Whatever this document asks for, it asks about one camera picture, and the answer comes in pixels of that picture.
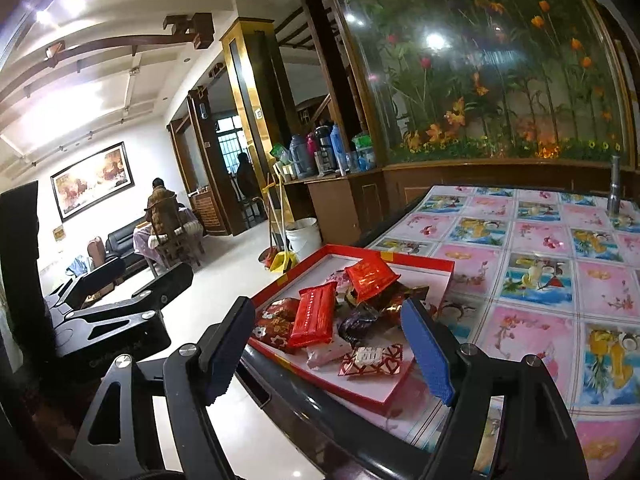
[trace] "seated person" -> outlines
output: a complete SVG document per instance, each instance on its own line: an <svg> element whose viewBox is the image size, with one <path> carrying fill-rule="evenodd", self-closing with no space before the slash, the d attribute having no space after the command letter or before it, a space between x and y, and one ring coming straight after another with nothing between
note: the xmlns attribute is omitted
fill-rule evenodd
<svg viewBox="0 0 640 480"><path fill-rule="evenodd" d="M255 177L254 167L249 161L249 156L245 152L238 153L238 170L236 171L236 182L240 188L240 192L252 200L254 197L262 198L260 192L260 186L258 186L258 179ZM258 211L260 216L264 218L264 206L262 200L256 200L258 203Z"/></svg>
<svg viewBox="0 0 640 480"><path fill-rule="evenodd" d="M152 185L154 190L146 200L145 220L152 223L158 235L175 231L180 227L175 193L164 187L161 178L155 178Z"/></svg>

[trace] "silver bolt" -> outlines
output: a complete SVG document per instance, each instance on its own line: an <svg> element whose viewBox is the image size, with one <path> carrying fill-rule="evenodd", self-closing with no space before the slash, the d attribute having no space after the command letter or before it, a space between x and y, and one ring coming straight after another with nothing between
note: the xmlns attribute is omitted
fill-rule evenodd
<svg viewBox="0 0 640 480"><path fill-rule="evenodd" d="M542 359L540 359L537 355L529 354L524 357L524 362L529 366L540 366L542 364Z"/></svg>
<svg viewBox="0 0 640 480"><path fill-rule="evenodd" d="M193 343L187 343L186 345L182 345L178 352L180 352L181 356L188 357L195 354L197 350L196 345Z"/></svg>
<svg viewBox="0 0 640 480"><path fill-rule="evenodd" d="M460 351L464 355L476 355L478 353L478 347L472 343L462 343L462 345L460 345Z"/></svg>
<svg viewBox="0 0 640 480"><path fill-rule="evenodd" d="M116 366L118 368L126 368L131 364L131 356L128 354L119 355L116 357Z"/></svg>

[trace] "person in brown jacket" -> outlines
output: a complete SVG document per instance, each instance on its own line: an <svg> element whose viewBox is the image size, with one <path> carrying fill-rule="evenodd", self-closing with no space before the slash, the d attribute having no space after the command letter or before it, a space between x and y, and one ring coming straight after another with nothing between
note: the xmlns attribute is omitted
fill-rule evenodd
<svg viewBox="0 0 640 480"><path fill-rule="evenodd" d="M178 201L175 193L164 187L161 178L155 178L152 185L154 190L146 200L145 220L152 223L158 235L164 235L180 227Z"/></svg>

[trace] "sofa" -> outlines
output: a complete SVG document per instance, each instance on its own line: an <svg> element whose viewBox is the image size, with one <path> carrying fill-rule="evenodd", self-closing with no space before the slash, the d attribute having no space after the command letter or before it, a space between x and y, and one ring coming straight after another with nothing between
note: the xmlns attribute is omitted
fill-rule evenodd
<svg viewBox="0 0 640 480"><path fill-rule="evenodd" d="M124 277L132 275L146 265L145 257L133 252L133 229L143 221L144 217L138 218L107 236L107 243L104 245L106 259L108 261L116 256L123 259L126 266Z"/></svg>

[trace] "framed painting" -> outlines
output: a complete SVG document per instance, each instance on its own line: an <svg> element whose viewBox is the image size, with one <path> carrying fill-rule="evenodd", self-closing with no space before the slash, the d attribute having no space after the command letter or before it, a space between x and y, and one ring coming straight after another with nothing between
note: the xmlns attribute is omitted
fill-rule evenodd
<svg viewBox="0 0 640 480"><path fill-rule="evenodd" d="M51 177L60 219L65 222L134 186L124 142L68 166Z"/></svg>

